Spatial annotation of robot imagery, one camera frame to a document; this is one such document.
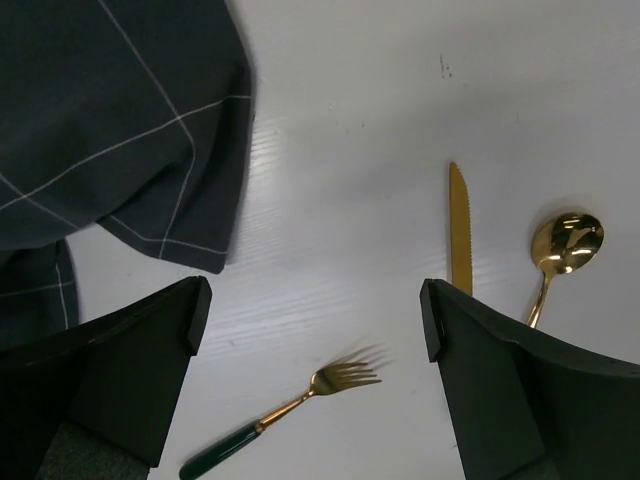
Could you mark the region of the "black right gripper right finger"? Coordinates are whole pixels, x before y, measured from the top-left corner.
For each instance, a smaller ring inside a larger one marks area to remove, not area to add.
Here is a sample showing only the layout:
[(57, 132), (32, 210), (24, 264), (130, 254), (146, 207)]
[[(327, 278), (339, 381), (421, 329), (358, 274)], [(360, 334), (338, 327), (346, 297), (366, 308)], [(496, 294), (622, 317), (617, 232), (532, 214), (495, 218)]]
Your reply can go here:
[(420, 303), (466, 478), (638, 478), (638, 365), (534, 330), (443, 280), (425, 280)]

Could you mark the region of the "dark checked cloth placemat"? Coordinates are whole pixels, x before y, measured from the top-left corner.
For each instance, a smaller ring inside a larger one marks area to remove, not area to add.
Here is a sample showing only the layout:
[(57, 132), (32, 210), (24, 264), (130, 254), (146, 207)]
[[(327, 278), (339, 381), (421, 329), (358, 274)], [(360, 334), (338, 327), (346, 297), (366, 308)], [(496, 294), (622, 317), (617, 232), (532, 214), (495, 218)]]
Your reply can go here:
[(220, 273), (252, 107), (222, 1), (3, 2), (2, 348), (79, 323), (67, 240), (88, 226)]

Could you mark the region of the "gold spoon green handle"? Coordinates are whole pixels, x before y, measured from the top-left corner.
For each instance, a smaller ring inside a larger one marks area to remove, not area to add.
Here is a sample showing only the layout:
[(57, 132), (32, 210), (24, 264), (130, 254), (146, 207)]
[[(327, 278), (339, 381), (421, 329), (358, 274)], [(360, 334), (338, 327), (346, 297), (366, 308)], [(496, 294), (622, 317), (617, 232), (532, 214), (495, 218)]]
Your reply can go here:
[(542, 274), (537, 299), (526, 324), (537, 328), (552, 280), (586, 265), (600, 250), (604, 227), (591, 214), (566, 212), (543, 224), (531, 242), (531, 259)]

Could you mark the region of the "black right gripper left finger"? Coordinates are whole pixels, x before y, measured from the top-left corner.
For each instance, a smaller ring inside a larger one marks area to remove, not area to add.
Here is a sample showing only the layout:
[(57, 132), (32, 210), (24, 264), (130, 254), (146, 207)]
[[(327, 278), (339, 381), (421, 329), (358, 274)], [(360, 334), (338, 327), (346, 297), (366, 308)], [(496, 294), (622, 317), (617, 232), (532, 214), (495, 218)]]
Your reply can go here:
[(1, 354), (4, 479), (145, 479), (160, 463), (212, 291), (187, 277)]

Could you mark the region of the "gold knife green handle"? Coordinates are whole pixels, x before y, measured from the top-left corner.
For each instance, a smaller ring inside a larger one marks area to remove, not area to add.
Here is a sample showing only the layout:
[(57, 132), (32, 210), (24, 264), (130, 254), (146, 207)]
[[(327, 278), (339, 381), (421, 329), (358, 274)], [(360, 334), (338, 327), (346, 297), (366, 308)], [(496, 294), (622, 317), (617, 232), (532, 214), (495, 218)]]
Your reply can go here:
[(469, 194), (462, 172), (449, 164), (449, 234), (452, 284), (473, 295), (473, 262)]

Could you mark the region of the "gold fork green handle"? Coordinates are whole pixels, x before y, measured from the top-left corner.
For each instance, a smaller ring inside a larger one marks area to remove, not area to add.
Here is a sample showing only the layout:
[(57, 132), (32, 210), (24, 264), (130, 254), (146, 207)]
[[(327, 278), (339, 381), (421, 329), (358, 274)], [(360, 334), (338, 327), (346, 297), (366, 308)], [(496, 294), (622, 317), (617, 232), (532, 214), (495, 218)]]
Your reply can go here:
[(307, 390), (284, 406), (249, 422), (189, 458), (180, 468), (180, 479), (199, 479), (242, 448), (259, 438), (268, 428), (314, 397), (330, 396), (346, 390), (376, 385), (382, 380), (367, 362), (333, 363), (317, 370)]

